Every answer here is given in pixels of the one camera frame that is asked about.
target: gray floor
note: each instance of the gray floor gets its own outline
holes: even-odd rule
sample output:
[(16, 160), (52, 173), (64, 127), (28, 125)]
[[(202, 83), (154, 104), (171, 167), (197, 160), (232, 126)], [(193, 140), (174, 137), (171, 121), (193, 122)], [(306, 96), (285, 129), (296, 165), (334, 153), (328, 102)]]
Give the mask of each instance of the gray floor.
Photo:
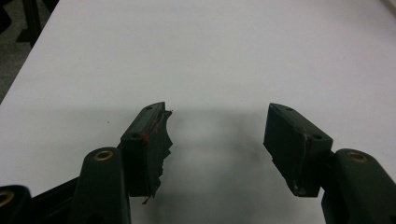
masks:
[[(41, 0), (37, 0), (37, 4), (41, 26), (44, 27), (50, 13)], [(16, 42), (21, 30), (26, 28), (22, 0), (13, 0), (4, 5), (4, 9), (12, 23), (0, 34), (0, 104), (31, 50), (29, 43)]]

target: black plastic part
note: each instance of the black plastic part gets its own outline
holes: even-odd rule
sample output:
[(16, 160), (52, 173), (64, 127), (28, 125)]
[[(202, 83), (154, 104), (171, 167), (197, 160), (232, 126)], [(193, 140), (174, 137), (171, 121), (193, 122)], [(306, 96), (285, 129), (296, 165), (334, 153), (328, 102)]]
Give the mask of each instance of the black plastic part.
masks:
[(5, 186), (0, 188), (1, 224), (25, 224), (32, 221), (32, 198), (24, 186)]
[(3, 6), (0, 5), (0, 34), (3, 33), (10, 24), (11, 18), (8, 16)]
[(119, 148), (124, 160), (129, 194), (155, 196), (161, 185), (163, 160), (171, 153), (172, 146), (166, 131), (166, 121), (172, 112), (165, 110), (165, 103), (148, 105), (137, 115), (121, 138)]
[(38, 7), (36, 0), (22, 0), (23, 10), (26, 17), (27, 29), (29, 31), (30, 47), (35, 45), (41, 34), (40, 18), (38, 16)]
[(294, 195), (318, 197), (318, 171), (331, 155), (329, 135), (294, 109), (270, 104), (264, 145)]
[(118, 148), (99, 148), (85, 157), (67, 223), (131, 223)]
[(64, 224), (76, 190), (78, 178), (33, 198), (35, 224)]
[(334, 173), (349, 224), (395, 224), (396, 185), (378, 161), (354, 149), (335, 153)]

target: white tabletop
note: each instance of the white tabletop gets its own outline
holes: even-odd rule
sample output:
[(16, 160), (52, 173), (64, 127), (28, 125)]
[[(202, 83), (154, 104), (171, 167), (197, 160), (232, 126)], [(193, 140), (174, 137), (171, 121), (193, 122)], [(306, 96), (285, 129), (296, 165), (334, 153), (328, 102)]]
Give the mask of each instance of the white tabletop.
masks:
[(134, 223), (324, 223), (262, 145), (268, 105), (396, 179), (395, 59), (379, 0), (63, 0), (0, 105), (0, 186), (62, 184), (165, 101), (173, 153)]

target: white table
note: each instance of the white table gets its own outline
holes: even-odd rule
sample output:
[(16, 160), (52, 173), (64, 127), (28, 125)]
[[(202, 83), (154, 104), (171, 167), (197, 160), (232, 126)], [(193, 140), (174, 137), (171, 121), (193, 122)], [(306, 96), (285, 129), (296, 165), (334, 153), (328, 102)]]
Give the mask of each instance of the white table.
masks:
[(0, 106), (0, 186), (33, 195), (116, 146), (146, 105), (173, 154), (134, 223), (324, 223), (262, 145), (269, 103), (396, 179), (396, 18), (375, 0), (61, 1)]

